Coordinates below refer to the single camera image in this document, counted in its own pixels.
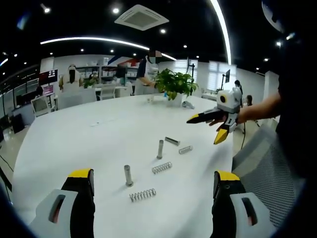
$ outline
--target metal spring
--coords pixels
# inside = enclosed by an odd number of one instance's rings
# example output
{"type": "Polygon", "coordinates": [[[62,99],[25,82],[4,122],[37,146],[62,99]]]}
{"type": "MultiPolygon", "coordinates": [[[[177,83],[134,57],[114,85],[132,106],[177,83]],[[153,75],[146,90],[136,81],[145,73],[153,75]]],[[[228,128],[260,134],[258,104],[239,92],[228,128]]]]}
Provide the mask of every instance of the metal spring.
{"type": "Polygon", "coordinates": [[[156,166],[156,167],[153,167],[152,168],[152,172],[154,173],[154,174],[157,174],[157,173],[159,173],[159,172],[162,172],[162,171],[164,171],[164,170],[167,170],[167,169],[170,169],[170,168],[172,168],[172,163],[171,162],[168,162],[168,163],[165,163],[165,164],[163,164],[163,165],[159,165],[159,166],[156,166]]]}
{"type": "Polygon", "coordinates": [[[152,188],[142,192],[132,193],[130,194],[130,199],[132,202],[136,202],[136,201],[143,200],[149,197],[154,197],[156,194],[157,192],[155,191],[154,188],[152,188]]]}
{"type": "Polygon", "coordinates": [[[187,146],[185,148],[182,148],[180,149],[178,152],[182,155],[182,154],[185,154],[189,151],[192,151],[194,148],[190,145],[190,146],[187,146]]]}

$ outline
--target human hand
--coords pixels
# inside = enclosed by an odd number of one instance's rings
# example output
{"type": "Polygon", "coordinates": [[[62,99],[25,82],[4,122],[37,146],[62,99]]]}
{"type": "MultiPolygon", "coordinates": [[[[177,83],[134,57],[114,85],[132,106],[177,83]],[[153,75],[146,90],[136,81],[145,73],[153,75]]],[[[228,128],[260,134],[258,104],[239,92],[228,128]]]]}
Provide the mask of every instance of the human hand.
{"type": "Polygon", "coordinates": [[[220,122],[225,122],[226,120],[227,120],[227,116],[224,115],[222,117],[222,119],[220,119],[220,120],[213,120],[211,123],[209,123],[209,126],[213,126],[213,125],[220,123],[220,122]]]}

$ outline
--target green plant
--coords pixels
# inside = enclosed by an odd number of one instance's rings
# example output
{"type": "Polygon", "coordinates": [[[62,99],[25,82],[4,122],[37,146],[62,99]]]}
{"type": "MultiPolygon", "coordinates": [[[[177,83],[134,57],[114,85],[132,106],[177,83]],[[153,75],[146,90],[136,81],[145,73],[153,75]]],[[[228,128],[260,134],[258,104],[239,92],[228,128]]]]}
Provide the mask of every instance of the green plant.
{"type": "Polygon", "coordinates": [[[168,100],[174,100],[177,93],[189,96],[192,90],[194,92],[198,88],[191,75],[175,73],[168,68],[158,73],[156,86],[159,91],[167,93],[168,100]]]}
{"type": "Polygon", "coordinates": [[[98,83],[98,76],[93,75],[91,79],[84,79],[84,88],[94,86],[96,83],[98,83]]]}

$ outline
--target metal pin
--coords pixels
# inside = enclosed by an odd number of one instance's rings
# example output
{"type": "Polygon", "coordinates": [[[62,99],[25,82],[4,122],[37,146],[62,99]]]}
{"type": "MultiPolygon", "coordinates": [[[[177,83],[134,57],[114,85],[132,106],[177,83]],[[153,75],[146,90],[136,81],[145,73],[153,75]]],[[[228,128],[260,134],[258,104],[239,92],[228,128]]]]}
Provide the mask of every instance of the metal pin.
{"type": "Polygon", "coordinates": [[[127,180],[125,185],[127,185],[128,187],[132,187],[133,186],[133,181],[132,181],[132,178],[131,178],[131,171],[130,171],[130,166],[129,165],[125,165],[124,166],[124,173],[125,173],[125,179],[127,180]]]}
{"type": "Polygon", "coordinates": [[[160,160],[161,158],[163,158],[163,155],[162,155],[163,145],[164,145],[164,141],[163,141],[163,140],[159,140],[159,144],[158,144],[158,156],[157,156],[157,159],[158,159],[158,160],[160,160]]]}
{"type": "Polygon", "coordinates": [[[168,141],[169,143],[172,143],[172,144],[177,145],[177,146],[179,146],[179,144],[180,144],[180,141],[174,140],[174,139],[169,138],[169,137],[165,137],[165,140],[168,141]]]}

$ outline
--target ceiling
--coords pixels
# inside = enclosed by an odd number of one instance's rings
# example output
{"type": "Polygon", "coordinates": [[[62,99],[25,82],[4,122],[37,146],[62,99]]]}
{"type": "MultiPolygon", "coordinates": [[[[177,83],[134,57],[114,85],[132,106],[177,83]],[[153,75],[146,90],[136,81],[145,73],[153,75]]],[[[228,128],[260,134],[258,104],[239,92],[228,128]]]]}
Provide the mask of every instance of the ceiling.
{"type": "MultiPolygon", "coordinates": [[[[261,0],[218,2],[228,29],[232,63],[250,71],[259,67],[262,73],[269,69],[278,72],[279,47],[276,41],[281,36],[266,21],[261,0]]],[[[10,11],[2,16],[5,35],[0,39],[0,62],[6,58],[9,60],[0,67],[0,82],[25,67],[39,64],[42,58],[50,57],[51,52],[55,57],[111,55],[110,49],[119,56],[133,57],[136,53],[141,58],[146,54],[142,49],[107,42],[68,41],[40,45],[41,41],[62,37],[112,38],[154,47],[176,59],[200,56],[201,61],[227,62],[221,26],[210,0],[36,0],[7,3],[10,11]],[[50,13],[44,13],[42,3],[51,8],[50,13]],[[114,23],[121,13],[136,4],[150,8],[169,22],[146,31],[114,23]],[[119,14],[112,13],[114,7],[120,9],[119,14]]]]}

